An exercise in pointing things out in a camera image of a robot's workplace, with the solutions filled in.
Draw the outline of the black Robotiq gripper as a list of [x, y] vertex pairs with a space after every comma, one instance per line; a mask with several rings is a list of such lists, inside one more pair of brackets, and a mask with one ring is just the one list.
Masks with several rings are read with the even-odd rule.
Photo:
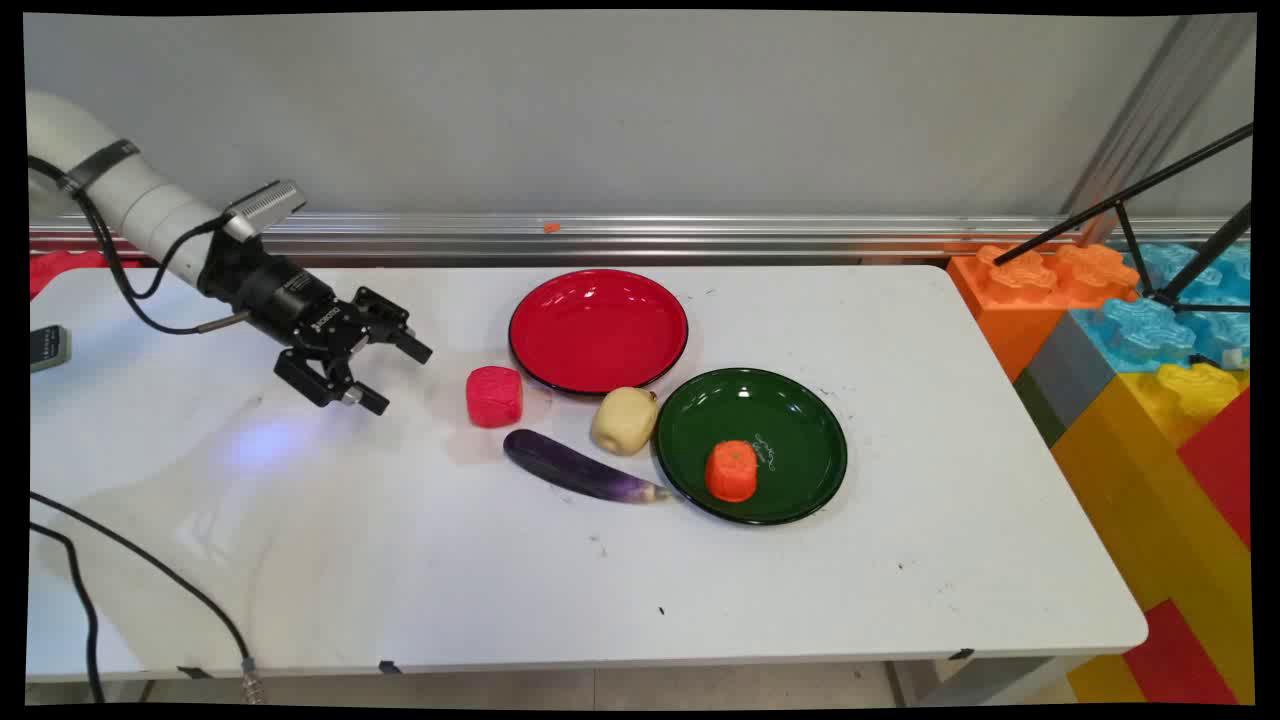
[[380, 416], [390, 400], [355, 379], [349, 363], [367, 345], [393, 345], [425, 365], [433, 351], [410, 328], [410, 313], [367, 286], [352, 304], [311, 272], [260, 240], [215, 234], [204, 266], [204, 293], [282, 343], [274, 372], [317, 407], [338, 402]]

